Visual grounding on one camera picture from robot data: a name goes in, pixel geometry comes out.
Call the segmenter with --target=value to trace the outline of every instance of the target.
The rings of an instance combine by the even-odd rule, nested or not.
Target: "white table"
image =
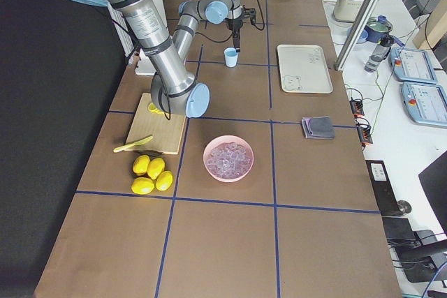
[[[337,22],[333,17],[333,8],[336,0],[323,0],[326,16],[335,44],[337,54],[346,40],[346,32],[350,24]],[[402,0],[379,0],[373,16],[385,15],[393,24],[391,34],[402,38],[407,47],[414,48],[412,37],[418,33],[415,23],[406,10]],[[357,44],[350,53],[343,71],[344,82],[352,88],[362,92],[363,98],[377,99],[381,92],[375,84],[376,73],[367,73],[363,67],[375,48],[375,44],[366,42]],[[429,51],[435,68],[441,68],[434,54]],[[442,232],[441,226],[430,207],[425,193],[420,185],[418,175],[436,158],[447,151],[447,129],[419,126],[410,119],[402,102],[400,82],[391,76],[391,66],[383,61],[379,68],[378,84],[385,88],[389,84],[380,107],[380,101],[364,101],[365,118],[371,125],[374,124],[372,139],[374,144],[363,151],[367,160],[382,160],[390,178],[391,185],[397,200],[406,200],[413,211],[405,217],[409,219],[413,230],[432,230],[434,233]],[[442,70],[436,71],[438,82],[447,89],[447,75]],[[360,95],[352,91],[354,98]],[[410,283],[401,269],[396,269],[402,292],[421,295],[426,283]],[[431,287],[442,291],[440,282]]]

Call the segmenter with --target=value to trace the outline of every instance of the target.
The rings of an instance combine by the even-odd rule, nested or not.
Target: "brown table surface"
[[[164,0],[171,33],[183,1]],[[133,194],[137,154],[112,152],[152,80],[126,69],[35,297],[401,296],[342,74],[330,70],[331,94],[280,89],[278,44],[320,45],[329,67],[335,60],[321,0],[260,1],[268,25],[244,25],[235,68],[223,58],[231,40],[194,39],[186,67],[211,103],[187,119],[179,155],[164,156],[175,176],[165,192]],[[199,31],[229,35],[224,24]],[[301,118],[319,116],[331,117],[334,140],[304,138]],[[234,184],[202,161],[227,134],[255,155]]]

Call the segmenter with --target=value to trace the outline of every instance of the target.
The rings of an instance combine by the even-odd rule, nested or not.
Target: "pink bowl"
[[[248,170],[241,176],[234,178],[234,179],[224,179],[222,177],[218,177],[216,175],[214,175],[212,172],[210,172],[210,170],[207,167],[207,159],[210,157],[211,155],[211,150],[213,150],[214,148],[218,147],[221,144],[225,144],[225,143],[231,143],[234,142],[238,145],[241,145],[245,148],[246,150],[246,155],[251,157],[251,163],[249,165]],[[222,181],[224,183],[231,183],[234,181],[239,181],[242,178],[244,178],[249,171],[251,170],[251,167],[253,167],[253,162],[254,162],[254,155],[253,155],[253,149],[251,149],[250,145],[247,143],[247,141],[241,139],[240,137],[234,136],[234,135],[223,135],[223,136],[219,136],[216,137],[213,141],[211,141],[206,147],[205,150],[203,152],[203,165],[205,166],[205,169],[208,171],[208,173],[213,176],[215,179],[217,179],[218,181]]]

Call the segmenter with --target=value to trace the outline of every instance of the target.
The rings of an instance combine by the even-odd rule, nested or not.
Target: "white cup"
[[[225,64],[227,67],[232,68],[237,63],[237,56],[239,55],[238,52],[236,52],[236,49],[233,47],[226,48],[223,51],[225,55]]]

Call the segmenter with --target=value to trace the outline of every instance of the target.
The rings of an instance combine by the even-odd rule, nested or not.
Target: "table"
[[[164,0],[168,26],[184,0]],[[255,0],[243,0],[256,7]],[[280,89],[276,47],[336,54],[321,0],[261,0],[268,25],[241,30],[234,68],[196,36],[186,67],[211,90],[205,116],[188,119],[166,192],[134,195],[135,154],[122,144],[151,78],[128,67],[105,118],[35,296],[398,297],[342,74],[329,95]],[[224,25],[199,31],[222,39]],[[302,117],[328,115],[334,140],[306,140]],[[206,173],[203,149],[219,135],[244,138],[252,171],[234,184]]]
[[[323,0],[335,50],[339,53],[350,24],[336,22],[333,19],[335,1]],[[405,36],[402,41],[406,46],[415,48],[412,38],[418,33],[418,29],[415,29],[414,21],[401,0],[379,0],[373,12],[373,16],[377,15],[385,15],[393,24],[391,33],[397,37]],[[343,78],[349,87],[360,90],[364,98],[377,99],[381,97],[381,93],[374,82],[376,74],[363,70],[374,48],[375,44],[370,42],[357,44],[346,61]],[[441,68],[431,50],[429,55],[434,67]],[[408,201],[413,208],[413,211],[406,215],[413,230],[428,229],[434,233],[443,232],[425,197],[418,175],[447,151],[447,130],[420,126],[410,120],[402,103],[400,82],[394,76],[390,78],[391,66],[388,61],[380,64],[378,74],[378,84],[382,89],[388,79],[390,81],[381,106],[380,101],[364,102],[365,117],[372,124],[376,119],[372,136],[374,144],[367,146],[363,151],[365,159],[384,161],[396,198]],[[446,73],[437,70],[436,74],[439,84],[444,89],[447,88]],[[359,98],[355,92],[352,95],[354,98]],[[422,293],[426,283],[410,283],[403,271],[397,269],[396,272],[402,292],[417,295]],[[439,282],[434,284],[433,288],[435,287],[442,288]]]

